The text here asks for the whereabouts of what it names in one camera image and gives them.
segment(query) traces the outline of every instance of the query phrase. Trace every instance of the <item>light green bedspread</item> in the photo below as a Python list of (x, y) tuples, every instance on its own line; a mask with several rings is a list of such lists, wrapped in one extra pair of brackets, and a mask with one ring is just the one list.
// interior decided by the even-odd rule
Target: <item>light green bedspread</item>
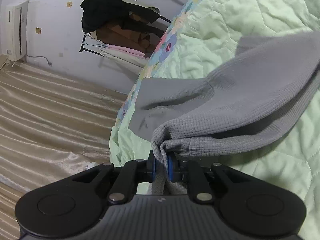
[[(153, 77), (202, 78), (235, 54), (241, 36), (282, 36), (320, 29), (320, 0), (201, 0), (186, 15), (172, 53)], [(110, 139), (111, 162), (145, 159), (150, 143), (128, 129), (132, 104)], [(320, 239), (320, 92), (283, 138), (219, 162), (299, 195), (307, 206), (300, 231)]]

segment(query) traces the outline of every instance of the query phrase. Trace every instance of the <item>wrinkled beige cloth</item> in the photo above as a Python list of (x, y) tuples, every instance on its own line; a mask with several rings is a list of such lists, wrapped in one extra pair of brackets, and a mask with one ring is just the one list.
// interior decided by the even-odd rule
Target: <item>wrinkled beige cloth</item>
[(0, 240), (19, 236), (20, 192), (109, 160), (111, 129), (126, 97), (28, 64), (0, 71)]

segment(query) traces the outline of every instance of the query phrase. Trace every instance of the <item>gray garment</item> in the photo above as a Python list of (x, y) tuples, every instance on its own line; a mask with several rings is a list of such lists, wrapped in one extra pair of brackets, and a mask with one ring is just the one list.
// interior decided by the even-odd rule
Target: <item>gray garment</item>
[[(164, 167), (171, 151), (217, 156), (263, 147), (306, 109), (320, 84), (319, 61), (319, 32), (244, 37), (236, 56), (206, 78), (143, 79), (129, 128), (151, 141)], [(164, 170), (154, 194), (163, 191)]]

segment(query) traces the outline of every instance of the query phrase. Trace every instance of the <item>power cord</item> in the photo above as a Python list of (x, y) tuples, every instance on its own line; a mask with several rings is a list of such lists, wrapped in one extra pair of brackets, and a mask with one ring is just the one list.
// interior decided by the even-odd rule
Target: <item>power cord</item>
[(44, 57), (44, 56), (29, 56), (29, 55), (26, 55), (27, 57), (33, 57), (33, 58), (36, 58), (36, 57), (43, 57), (43, 58), (45, 58), (46, 60), (47, 60), (47, 62), (48, 62), (48, 65), (49, 66), (52, 66), (52, 63), (46, 58), (46, 57)]

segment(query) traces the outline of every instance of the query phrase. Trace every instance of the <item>wall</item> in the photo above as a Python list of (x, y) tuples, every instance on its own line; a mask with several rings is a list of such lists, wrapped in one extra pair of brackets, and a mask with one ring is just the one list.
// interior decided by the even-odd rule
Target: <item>wall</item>
[[(0, 40), (5, 51), (5, 6), (13, 0), (0, 0)], [(73, 2), (67, 8), (67, 2)], [(83, 0), (30, 0), (27, 21), (27, 54), (46, 56), (58, 72), (95, 82), (107, 88), (128, 93), (136, 75), (121, 69), (113, 61), (89, 52), (79, 53), (83, 38), (81, 18)], [(140, 0), (160, 9), (160, 14), (172, 19), (187, 0)], [(36, 27), (42, 29), (36, 34)], [(49, 68), (42, 58), (27, 60), (40, 67)]]

